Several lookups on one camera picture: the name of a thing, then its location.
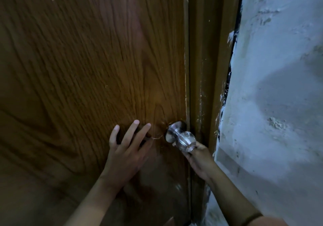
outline person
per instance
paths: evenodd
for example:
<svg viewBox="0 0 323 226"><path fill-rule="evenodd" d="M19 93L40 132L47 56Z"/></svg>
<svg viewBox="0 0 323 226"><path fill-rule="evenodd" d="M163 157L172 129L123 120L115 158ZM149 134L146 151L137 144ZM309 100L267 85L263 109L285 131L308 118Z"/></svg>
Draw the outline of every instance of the person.
<svg viewBox="0 0 323 226"><path fill-rule="evenodd" d="M114 127L105 167L66 226L99 226L117 193L143 166L153 139L146 141L140 148L151 124L146 124L134 136L138 125L139 120L135 120L119 145L116 140L120 127ZM183 154L197 175L209 185L229 226L287 225L283 220L264 217L217 166L206 146L197 142L191 154Z"/></svg>

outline door frame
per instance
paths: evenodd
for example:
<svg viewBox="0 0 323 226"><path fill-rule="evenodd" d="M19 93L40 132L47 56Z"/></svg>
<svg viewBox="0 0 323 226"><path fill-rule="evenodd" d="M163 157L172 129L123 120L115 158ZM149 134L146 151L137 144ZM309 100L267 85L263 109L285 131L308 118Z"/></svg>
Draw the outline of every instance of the door frame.
<svg viewBox="0 0 323 226"><path fill-rule="evenodd" d="M185 34L189 35L185 36L189 43L188 52L185 43L185 55L189 53L189 62L185 61L185 65L189 65L188 126L196 139L208 146L213 154L220 137L221 109L230 79L228 73L240 24L241 0L187 0L187 4L188 18L185 16L184 20L188 20ZM200 225L210 190L192 169L189 179L191 220Z"/></svg>

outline silver door knob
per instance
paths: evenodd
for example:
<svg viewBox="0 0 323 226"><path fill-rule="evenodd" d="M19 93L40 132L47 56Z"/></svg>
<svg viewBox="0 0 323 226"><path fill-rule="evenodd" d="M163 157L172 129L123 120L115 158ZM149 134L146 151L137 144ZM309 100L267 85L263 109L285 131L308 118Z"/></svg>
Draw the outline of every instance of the silver door knob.
<svg viewBox="0 0 323 226"><path fill-rule="evenodd" d="M196 138L191 132L186 131L186 124L182 121L168 126L165 139L185 152L191 152L196 145Z"/></svg>

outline white wall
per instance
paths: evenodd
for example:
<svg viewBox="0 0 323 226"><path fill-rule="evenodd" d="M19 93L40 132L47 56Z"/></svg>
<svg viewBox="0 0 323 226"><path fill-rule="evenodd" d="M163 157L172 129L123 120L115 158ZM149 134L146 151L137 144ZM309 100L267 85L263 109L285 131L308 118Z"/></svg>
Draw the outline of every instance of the white wall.
<svg viewBox="0 0 323 226"><path fill-rule="evenodd" d="M216 162L265 215L322 225L323 0L243 0L231 66ZM227 225L213 195L205 225Z"/></svg>

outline brown door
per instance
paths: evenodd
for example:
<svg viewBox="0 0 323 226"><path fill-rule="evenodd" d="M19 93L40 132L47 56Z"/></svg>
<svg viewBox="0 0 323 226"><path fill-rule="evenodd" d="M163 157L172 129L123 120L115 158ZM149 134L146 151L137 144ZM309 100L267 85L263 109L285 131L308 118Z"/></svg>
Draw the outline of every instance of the brown door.
<svg viewBox="0 0 323 226"><path fill-rule="evenodd" d="M103 169L112 128L151 122L155 149L108 225L189 221L183 0L1 0L0 224L62 225Z"/></svg>

